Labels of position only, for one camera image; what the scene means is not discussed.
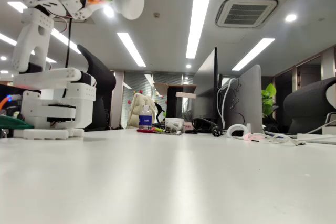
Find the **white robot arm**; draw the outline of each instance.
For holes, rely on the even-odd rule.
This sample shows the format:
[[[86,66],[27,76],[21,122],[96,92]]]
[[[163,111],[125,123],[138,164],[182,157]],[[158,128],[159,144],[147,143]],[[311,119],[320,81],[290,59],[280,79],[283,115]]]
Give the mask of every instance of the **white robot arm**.
[[[25,91],[21,113],[33,130],[16,130],[17,137],[53,138],[50,127],[64,129],[61,138],[81,136],[92,122],[92,107],[96,100],[95,79],[75,68],[45,71],[50,35],[55,16],[87,19],[110,1],[92,3],[89,0],[21,0],[28,8],[23,11],[24,27],[14,48],[12,65],[20,72],[13,85],[29,90],[66,89],[60,100],[43,100],[37,92]],[[137,19],[144,8],[144,0],[112,0],[113,8],[127,19]],[[35,60],[30,60],[34,51]]]

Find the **green leaves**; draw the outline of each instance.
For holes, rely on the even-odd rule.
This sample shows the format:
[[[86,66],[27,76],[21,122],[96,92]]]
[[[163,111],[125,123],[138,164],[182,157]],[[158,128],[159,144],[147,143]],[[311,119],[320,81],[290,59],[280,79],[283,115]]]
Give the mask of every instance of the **green leaves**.
[[[277,93],[277,90],[272,83],[267,86],[266,91],[269,92],[269,97],[273,97]]]
[[[261,91],[262,95],[262,107],[263,107],[263,117],[271,115],[273,113],[273,103],[274,100],[272,97],[277,93],[276,88],[270,83],[266,90]]]

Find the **ceiling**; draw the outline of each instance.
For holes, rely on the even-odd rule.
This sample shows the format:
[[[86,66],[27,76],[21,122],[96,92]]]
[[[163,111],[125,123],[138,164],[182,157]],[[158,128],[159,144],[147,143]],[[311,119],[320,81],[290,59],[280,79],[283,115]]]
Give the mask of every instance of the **ceiling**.
[[[16,40],[22,28],[20,13],[8,1],[16,0],[0,0],[0,33]],[[263,76],[274,76],[336,44],[334,0],[280,0],[276,12],[257,29],[217,27],[215,17],[223,1],[210,0],[195,59],[185,58],[193,0],[145,0],[143,14],[133,21],[120,15],[108,18],[99,10],[92,15],[94,24],[72,25],[71,40],[114,70],[196,72],[217,47],[220,73],[237,75],[259,64]],[[155,12],[160,13],[159,19],[153,17]],[[290,13],[298,15],[293,23],[284,20]],[[55,27],[62,30],[64,24]],[[146,67],[135,63],[117,33],[129,33]],[[276,40],[240,72],[231,71],[262,38]],[[51,37],[48,57],[58,62],[52,64],[54,68],[64,66],[66,51],[66,45]],[[12,52],[12,45],[0,41],[0,55],[10,58]],[[69,65],[87,67],[84,58],[73,50]],[[0,61],[0,69],[11,71],[10,61]]]

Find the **beige cushion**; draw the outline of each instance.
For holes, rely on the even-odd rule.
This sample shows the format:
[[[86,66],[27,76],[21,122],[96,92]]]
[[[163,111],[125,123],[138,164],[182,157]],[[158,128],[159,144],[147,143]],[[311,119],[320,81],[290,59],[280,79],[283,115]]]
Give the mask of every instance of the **beige cushion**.
[[[149,96],[144,96],[142,94],[135,94],[131,104],[131,109],[128,114],[127,127],[128,128],[138,128],[139,127],[139,115],[142,111],[144,105],[149,105],[149,110],[152,112],[152,122],[155,121],[155,103]]]

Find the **chair backrest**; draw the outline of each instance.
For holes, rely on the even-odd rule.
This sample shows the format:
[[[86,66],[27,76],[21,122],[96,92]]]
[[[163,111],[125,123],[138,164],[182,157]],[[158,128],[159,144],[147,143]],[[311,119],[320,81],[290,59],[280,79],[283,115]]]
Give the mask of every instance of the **chair backrest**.
[[[293,118],[289,133],[314,130],[324,124],[328,113],[336,111],[327,100],[327,89],[335,83],[336,77],[318,81],[285,98],[284,110]]]
[[[107,92],[111,92],[116,86],[113,72],[85,47],[77,45],[77,48],[88,61],[89,68],[87,73],[93,76],[97,81],[97,93],[104,95]]]

